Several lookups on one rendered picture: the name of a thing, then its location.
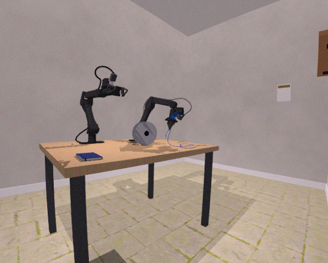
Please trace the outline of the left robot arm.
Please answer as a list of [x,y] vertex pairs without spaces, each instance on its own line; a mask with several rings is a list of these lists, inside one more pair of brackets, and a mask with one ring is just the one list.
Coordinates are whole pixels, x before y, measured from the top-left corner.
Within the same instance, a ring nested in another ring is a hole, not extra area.
[[[151,99],[153,99],[153,101],[151,101]],[[177,103],[175,101],[165,100],[165,99],[158,99],[158,98],[154,98],[154,97],[151,96],[151,97],[149,97],[148,101],[145,104],[144,113],[142,115],[142,118],[141,118],[140,122],[146,122],[147,121],[150,112],[155,107],[155,104],[170,106],[170,108],[172,108],[170,110],[170,113],[173,113],[173,114],[178,113],[180,115],[184,114],[184,108],[177,107]],[[174,109],[174,108],[176,108],[176,109]]]

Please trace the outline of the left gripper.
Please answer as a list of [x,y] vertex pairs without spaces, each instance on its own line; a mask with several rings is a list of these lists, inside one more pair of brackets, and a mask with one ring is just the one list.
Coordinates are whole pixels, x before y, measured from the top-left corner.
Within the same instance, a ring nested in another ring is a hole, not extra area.
[[169,117],[168,118],[166,118],[165,120],[166,121],[168,121],[167,122],[167,125],[168,125],[168,129],[170,130],[171,129],[171,127],[175,124],[175,122],[177,123],[178,121],[176,121],[176,115],[179,115],[179,117],[181,117],[181,115],[180,114],[178,114],[178,113],[170,113],[169,114]]

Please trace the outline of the grey disc with black centre hole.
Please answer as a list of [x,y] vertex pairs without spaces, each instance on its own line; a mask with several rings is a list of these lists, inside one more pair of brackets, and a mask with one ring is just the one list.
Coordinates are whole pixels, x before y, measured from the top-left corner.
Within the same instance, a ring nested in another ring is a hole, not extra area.
[[157,137],[157,130],[151,122],[139,122],[134,126],[132,136],[135,142],[150,145]]

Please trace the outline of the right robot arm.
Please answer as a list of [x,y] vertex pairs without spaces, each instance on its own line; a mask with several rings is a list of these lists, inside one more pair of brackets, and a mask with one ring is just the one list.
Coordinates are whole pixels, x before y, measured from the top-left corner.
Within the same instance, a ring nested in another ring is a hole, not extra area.
[[[115,82],[116,78],[117,78],[117,75],[115,73],[111,73],[110,78],[104,78],[103,79],[101,89],[96,89],[96,90],[91,91],[91,92],[82,92],[80,105],[84,109],[85,114],[86,114],[86,118],[87,118],[88,142],[87,143],[79,142],[79,144],[104,143],[104,141],[96,141],[96,134],[99,132],[99,127],[98,127],[98,124],[96,123],[96,121],[94,119],[94,116],[93,116],[93,112],[92,112],[92,106],[93,105],[92,105],[92,103],[93,103],[93,98],[97,98],[99,96],[101,96],[101,98],[105,98],[106,96],[109,96],[106,93],[106,87],[108,87],[108,84],[109,84],[110,81]],[[95,97],[95,96],[97,96],[97,97]],[[90,99],[87,99],[87,98],[90,98]]]

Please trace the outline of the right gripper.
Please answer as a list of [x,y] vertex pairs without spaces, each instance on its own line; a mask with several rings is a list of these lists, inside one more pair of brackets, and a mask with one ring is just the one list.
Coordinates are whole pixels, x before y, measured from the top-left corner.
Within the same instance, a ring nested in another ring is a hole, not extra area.
[[[107,95],[120,96],[120,90],[121,90],[121,96],[125,96],[125,94],[128,92],[128,89],[126,89],[126,88],[114,86],[113,81],[110,81],[110,83],[108,84],[108,87],[106,87]],[[126,90],[125,93],[124,93],[124,90]]]

